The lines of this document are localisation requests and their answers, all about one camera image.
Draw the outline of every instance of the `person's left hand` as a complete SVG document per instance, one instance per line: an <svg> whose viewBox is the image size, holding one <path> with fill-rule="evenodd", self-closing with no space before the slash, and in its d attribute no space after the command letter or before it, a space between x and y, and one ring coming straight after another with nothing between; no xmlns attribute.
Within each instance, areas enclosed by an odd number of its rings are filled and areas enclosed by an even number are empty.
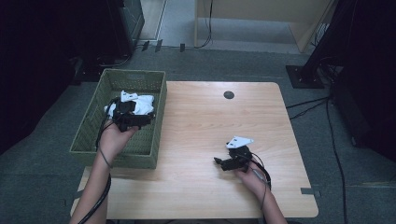
<svg viewBox="0 0 396 224"><path fill-rule="evenodd" d="M108 162L111 163L117 155L122 152L129 139L131 139L138 130L139 128L134 126L122 133L119 127L113 123L103 131L98 150L102 150Z"/></svg>

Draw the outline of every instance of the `tabletop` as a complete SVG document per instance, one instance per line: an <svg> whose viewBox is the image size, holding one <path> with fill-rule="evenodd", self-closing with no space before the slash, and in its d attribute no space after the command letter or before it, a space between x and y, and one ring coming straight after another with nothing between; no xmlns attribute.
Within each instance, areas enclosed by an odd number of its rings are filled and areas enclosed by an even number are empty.
<svg viewBox="0 0 396 224"><path fill-rule="evenodd" d="M157 168L114 168L107 218L262 217L254 195L214 162L230 159L234 136L254 140L247 146L262 158L285 217L318 215L314 195L302 194L311 186L277 84L167 81L167 89Z"/></svg>

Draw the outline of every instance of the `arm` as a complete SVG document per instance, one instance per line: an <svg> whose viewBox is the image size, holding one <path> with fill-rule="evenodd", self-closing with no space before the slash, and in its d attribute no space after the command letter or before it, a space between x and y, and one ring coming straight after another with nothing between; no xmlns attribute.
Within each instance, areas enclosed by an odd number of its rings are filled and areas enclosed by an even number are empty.
<svg viewBox="0 0 396 224"><path fill-rule="evenodd" d="M137 132L137 130L137 127L133 127L128 131L121 133L117 125L111 124L103 131L98 152L96 153L96 157L92 165L90 177L88 178L87 185L78 201L78 205L70 220L70 224L79 223L96 204L105 189L108 175L110 174L110 167L107 165L99 150L102 150L107 162L112 164L114 159L125 148L128 140L135 132ZM106 214L107 197L86 223L106 223Z"/></svg>
<svg viewBox="0 0 396 224"><path fill-rule="evenodd" d="M265 176L253 162L251 162L249 166L255 170L258 170L262 174L262 176ZM239 170L235 170L234 172L236 176L241 178L245 186L256 195L259 202L262 203L262 212L264 213L265 220L268 224L287 224L287 221L283 217L283 214L280 211L279 206L277 205L276 198L271 192L269 186L261 182L260 179L254 175L253 171L250 168L247 170L246 173Z"/></svg>

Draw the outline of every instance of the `gray floor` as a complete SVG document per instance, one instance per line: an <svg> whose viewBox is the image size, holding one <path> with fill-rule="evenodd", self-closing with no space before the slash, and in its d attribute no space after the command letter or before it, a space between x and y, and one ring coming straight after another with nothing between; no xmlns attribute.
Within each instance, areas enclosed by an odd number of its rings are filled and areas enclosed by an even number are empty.
<svg viewBox="0 0 396 224"><path fill-rule="evenodd" d="M154 0L143 3L142 6L152 7L149 3L152 1ZM194 0L166 1L157 36L157 39L163 40L164 46L177 47L180 43L193 46L194 6ZM149 14L145 18L151 26L152 21L157 21L158 14ZM198 22L199 46L207 39L208 23L209 19L200 19ZM206 46L206 49L300 53L286 22L212 19L211 25L213 41ZM313 47L309 46L305 54L309 54L312 50Z"/></svg>
<svg viewBox="0 0 396 224"><path fill-rule="evenodd" d="M157 40L163 20L166 0L141 1L145 25L140 33L142 40Z"/></svg>
<svg viewBox="0 0 396 224"><path fill-rule="evenodd" d="M190 8L187 6L191 2L167 1L159 32L164 45L192 44L191 15L176 10L179 7ZM258 39L250 42L253 47L243 41L246 47L240 48L234 44L227 46L226 42L219 44L220 40L214 38L209 49L186 49L182 53L167 47L162 47L159 52L155 52L154 47L146 51L139 48L133 58L119 68L165 71L168 80L272 81L279 85L285 105L326 96L328 86L324 90L296 90L290 85L285 65L303 65L309 54L296 51L282 25L277 28L274 25L272 29L285 32L283 43ZM262 45L262 49L255 50L256 45ZM0 223L67 222L83 171L82 164L71 157L68 150L95 88L96 83L70 86L35 131L0 156ZM289 109L289 114L293 116L309 106ZM336 151L346 179L348 222L396 223L395 162L369 148L353 147L337 106L330 104L329 112ZM307 112L291 124L305 169L317 194L319 214L312 218L290 217L288 220L343 223L341 175L332 149L326 106ZM120 223L134 222L122 220Z"/></svg>

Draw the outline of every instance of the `wrist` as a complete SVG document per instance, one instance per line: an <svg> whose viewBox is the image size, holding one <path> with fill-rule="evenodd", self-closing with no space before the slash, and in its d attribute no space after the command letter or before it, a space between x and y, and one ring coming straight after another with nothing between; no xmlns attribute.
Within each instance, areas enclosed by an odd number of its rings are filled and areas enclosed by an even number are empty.
<svg viewBox="0 0 396 224"><path fill-rule="evenodd" d="M264 207L266 198L269 198L272 194L270 187L267 184L262 184L262 188L255 192L256 198L259 201L260 209Z"/></svg>
<svg viewBox="0 0 396 224"><path fill-rule="evenodd" d="M113 168L112 164L114 159L115 156L106 153L106 151L102 150L101 148L98 148L98 151L96 152L95 163L97 163L100 166L106 166L107 168L111 169Z"/></svg>

